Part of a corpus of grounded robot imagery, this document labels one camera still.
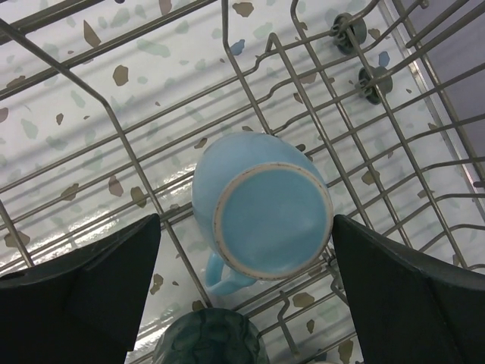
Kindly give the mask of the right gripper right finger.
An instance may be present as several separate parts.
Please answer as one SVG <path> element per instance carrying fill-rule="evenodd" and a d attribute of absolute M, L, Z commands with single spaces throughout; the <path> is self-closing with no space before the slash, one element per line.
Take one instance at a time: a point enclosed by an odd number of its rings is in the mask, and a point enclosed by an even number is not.
<path fill-rule="evenodd" d="M 482 363 L 484 276 L 345 215 L 333 245 L 366 363 Z"/>

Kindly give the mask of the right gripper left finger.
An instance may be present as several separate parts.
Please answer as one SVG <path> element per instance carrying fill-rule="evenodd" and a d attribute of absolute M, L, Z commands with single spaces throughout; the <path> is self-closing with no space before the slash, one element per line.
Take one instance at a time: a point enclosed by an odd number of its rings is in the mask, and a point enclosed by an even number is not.
<path fill-rule="evenodd" d="M 122 363 L 135 347 L 161 240 L 147 215 L 1 277 L 3 363 Z"/>

